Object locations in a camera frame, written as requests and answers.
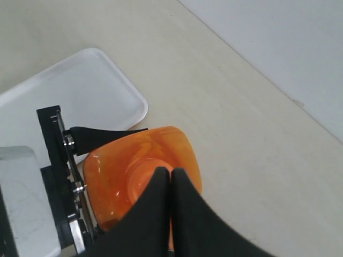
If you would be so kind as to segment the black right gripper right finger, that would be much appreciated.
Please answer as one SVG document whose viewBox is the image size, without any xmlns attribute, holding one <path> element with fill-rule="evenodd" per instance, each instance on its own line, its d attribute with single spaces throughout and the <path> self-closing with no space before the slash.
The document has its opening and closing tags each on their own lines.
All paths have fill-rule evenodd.
<svg viewBox="0 0 343 257">
<path fill-rule="evenodd" d="M 185 170 L 171 173 L 175 256 L 271 256 L 227 225 L 195 189 Z"/>
</svg>

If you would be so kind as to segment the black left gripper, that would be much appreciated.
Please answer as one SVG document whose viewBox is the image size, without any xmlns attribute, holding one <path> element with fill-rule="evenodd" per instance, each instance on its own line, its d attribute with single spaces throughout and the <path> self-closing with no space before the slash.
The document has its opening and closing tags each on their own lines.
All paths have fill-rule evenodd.
<svg viewBox="0 0 343 257">
<path fill-rule="evenodd" d="M 146 131 L 98 130 L 64 126 L 60 106 L 37 111 L 49 165 L 41 168 L 43 183 L 53 212 L 62 248 L 73 246 L 76 254 L 84 252 L 101 234 L 87 195 L 87 185 L 77 166 L 77 157 L 88 154 L 112 141 Z"/>
</svg>

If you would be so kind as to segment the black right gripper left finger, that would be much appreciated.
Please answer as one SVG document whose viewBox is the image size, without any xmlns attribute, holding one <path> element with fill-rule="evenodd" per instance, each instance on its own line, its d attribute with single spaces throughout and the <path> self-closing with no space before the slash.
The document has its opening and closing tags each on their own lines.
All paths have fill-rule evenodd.
<svg viewBox="0 0 343 257">
<path fill-rule="evenodd" d="M 168 256 L 169 185 L 158 167 L 128 213 L 91 247 L 91 256 Z"/>
</svg>

